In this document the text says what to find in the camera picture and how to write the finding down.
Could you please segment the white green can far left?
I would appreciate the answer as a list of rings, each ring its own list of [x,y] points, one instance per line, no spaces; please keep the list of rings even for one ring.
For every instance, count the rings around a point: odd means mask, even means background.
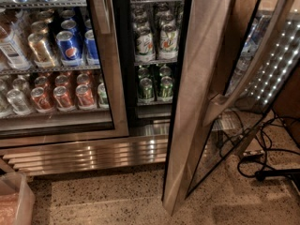
[[[153,35],[149,27],[137,29],[135,57],[137,62],[149,62],[155,58]]]

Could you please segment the green soda can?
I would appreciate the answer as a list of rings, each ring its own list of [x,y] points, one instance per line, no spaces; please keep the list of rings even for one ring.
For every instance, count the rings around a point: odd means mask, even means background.
[[[167,101],[173,98],[173,79],[169,76],[164,76],[160,80],[158,89],[158,99]]]

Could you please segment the blue Pepsi can edge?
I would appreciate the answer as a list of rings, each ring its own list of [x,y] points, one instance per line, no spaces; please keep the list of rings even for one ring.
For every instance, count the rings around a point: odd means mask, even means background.
[[[99,64],[98,49],[94,38],[94,33],[92,30],[88,30],[85,33],[84,42],[88,53],[87,55],[88,61],[92,65],[98,65]]]

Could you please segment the red soda can middle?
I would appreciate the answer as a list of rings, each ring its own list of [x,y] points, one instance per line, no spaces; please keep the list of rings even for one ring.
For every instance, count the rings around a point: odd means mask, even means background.
[[[65,86],[57,86],[53,90],[53,96],[57,102],[57,108],[61,112],[75,109],[74,100]]]

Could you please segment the red soda can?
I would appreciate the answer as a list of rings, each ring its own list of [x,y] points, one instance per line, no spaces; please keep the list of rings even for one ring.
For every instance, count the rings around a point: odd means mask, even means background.
[[[65,86],[57,86],[53,90],[53,96],[57,102],[57,108],[61,112],[75,109],[74,100]]]
[[[39,113],[48,113],[54,108],[53,99],[42,87],[34,88],[31,91],[31,99]]]
[[[76,96],[81,109],[94,109],[96,101],[94,99],[91,88],[86,84],[81,84],[76,87]]]

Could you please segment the clear plastic storage bin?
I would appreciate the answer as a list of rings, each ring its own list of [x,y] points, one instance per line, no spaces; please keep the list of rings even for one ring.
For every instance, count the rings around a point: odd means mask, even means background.
[[[0,177],[0,225],[31,225],[35,195],[21,172]]]

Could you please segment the red soda can left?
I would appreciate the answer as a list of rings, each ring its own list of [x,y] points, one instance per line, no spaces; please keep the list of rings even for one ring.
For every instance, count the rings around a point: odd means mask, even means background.
[[[48,113],[54,108],[53,99],[42,87],[34,88],[31,91],[31,99],[39,113]]]

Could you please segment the clear labelled bottle left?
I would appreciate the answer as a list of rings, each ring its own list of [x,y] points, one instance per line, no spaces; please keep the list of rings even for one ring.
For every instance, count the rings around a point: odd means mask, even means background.
[[[2,22],[0,23],[0,51],[12,68],[27,70],[31,67],[28,50],[11,27]]]

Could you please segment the glass fridge door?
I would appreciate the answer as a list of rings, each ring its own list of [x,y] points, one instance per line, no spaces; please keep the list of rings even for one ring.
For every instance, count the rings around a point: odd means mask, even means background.
[[[4,121],[46,121],[50,124],[79,124],[112,122],[127,124],[125,101],[121,80],[117,39],[115,34],[112,0],[0,0],[1,20],[7,23],[22,41],[29,53],[31,67],[27,70],[12,68],[1,53],[1,125]],[[98,65],[92,65],[87,58],[84,35],[92,30],[97,45]],[[64,66],[56,43],[61,31],[72,32],[82,43],[82,64],[77,67]],[[38,67],[35,56],[28,44],[28,37],[41,33],[48,37],[57,56],[57,67]],[[94,95],[96,107],[81,109],[76,96],[76,87],[88,85]],[[75,109],[61,112],[53,96],[57,86],[65,86],[73,100]],[[44,88],[52,98],[51,112],[38,112],[31,91]],[[7,93],[11,89],[24,92],[33,112],[18,115],[8,102]]]
[[[162,203],[243,153],[299,66],[299,0],[184,0]]]

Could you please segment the stainless fridge bottom grille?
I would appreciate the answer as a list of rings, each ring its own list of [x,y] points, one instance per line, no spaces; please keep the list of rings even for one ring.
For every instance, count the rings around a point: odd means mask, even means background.
[[[164,179],[176,181],[193,176],[211,135],[217,144],[209,157],[218,156],[212,164],[216,168],[256,132],[256,124],[239,121],[191,127],[158,121],[128,127],[109,121],[62,125],[6,120],[1,125],[1,170],[43,176],[163,162]]]

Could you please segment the blue Pepsi can front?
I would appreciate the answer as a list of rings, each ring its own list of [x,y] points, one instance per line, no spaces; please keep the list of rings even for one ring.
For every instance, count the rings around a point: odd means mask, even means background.
[[[59,32],[56,36],[56,43],[64,66],[77,67],[83,63],[83,45],[72,32]]]

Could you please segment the silver can lower left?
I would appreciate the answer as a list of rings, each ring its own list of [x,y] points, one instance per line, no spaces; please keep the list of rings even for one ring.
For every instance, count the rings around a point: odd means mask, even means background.
[[[7,92],[7,101],[18,115],[27,115],[33,112],[32,106],[24,92],[18,89],[11,89]]]

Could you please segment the gold soda can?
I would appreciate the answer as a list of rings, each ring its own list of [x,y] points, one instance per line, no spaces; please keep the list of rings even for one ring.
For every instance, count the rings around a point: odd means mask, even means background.
[[[41,33],[33,33],[28,37],[28,44],[32,50],[39,68],[54,68],[58,66],[57,56],[48,37]]]

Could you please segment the red soda can right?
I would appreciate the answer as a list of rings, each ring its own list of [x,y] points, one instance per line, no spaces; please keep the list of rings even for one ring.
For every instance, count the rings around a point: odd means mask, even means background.
[[[81,109],[94,109],[96,101],[94,99],[91,88],[86,84],[81,84],[76,87],[76,96]]]

